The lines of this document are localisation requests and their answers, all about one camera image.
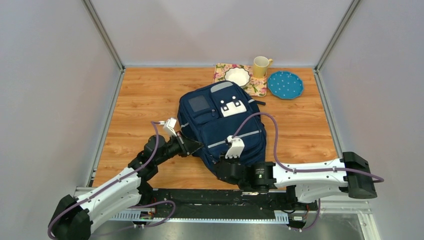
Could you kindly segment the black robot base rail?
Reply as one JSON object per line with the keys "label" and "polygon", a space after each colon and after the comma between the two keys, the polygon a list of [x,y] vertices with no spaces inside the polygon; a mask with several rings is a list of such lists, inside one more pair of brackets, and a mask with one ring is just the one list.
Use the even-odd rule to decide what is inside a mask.
{"label": "black robot base rail", "polygon": [[241,190],[154,189],[142,196],[138,206],[151,205],[152,219],[180,221],[280,222],[288,224],[292,214],[305,222],[318,202],[301,203],[289,191],[248,193]]}

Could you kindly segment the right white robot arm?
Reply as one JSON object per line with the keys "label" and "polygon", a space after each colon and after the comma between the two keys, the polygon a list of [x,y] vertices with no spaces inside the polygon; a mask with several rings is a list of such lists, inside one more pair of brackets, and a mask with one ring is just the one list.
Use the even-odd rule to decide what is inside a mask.
{"label": "right white robot arm", "polygon": [[216,177],[236,185],[244,192],[267,193],[286,188],[286,205],[293,210],[330,196],[347,195],[352,199],[375,199],[376,175],[367,160],[355,152],[343,152],[341,158],[324,162],[278,165],[259,162],[250,166],[222,159],[213,167]]}

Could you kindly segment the navy blue school backpack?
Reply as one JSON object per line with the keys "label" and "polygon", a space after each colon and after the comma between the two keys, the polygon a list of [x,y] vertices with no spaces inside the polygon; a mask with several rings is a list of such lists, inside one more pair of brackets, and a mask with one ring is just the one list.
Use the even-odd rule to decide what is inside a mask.
{"label": "navy blue school backpack", "polygon": [[259,111],[247,92],[224,80],[184,94],[179,99],[177,119],[186,137],[203,143],[193,156],[213,172],[220,155],[228,151],[227,138],[232,135],[244,143],[241,164],[250,166],[265,161],[267,132]]}

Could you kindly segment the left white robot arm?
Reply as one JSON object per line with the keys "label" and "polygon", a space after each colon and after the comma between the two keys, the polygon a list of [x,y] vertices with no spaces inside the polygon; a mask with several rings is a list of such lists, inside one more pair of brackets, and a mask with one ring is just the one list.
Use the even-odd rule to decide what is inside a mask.
{"label": "left white robot arm", "polygon": [[78,197],[63,197],[48,225],[48,237],[87,240],[98,227],[125,209],[173,205],[171,200],[154,201],[148,181],[158,173],[159,164],[174,156],[192,155],[203,146],[180,131],[169,140],[158,134],[151,136],[144,149],[118,175]]}

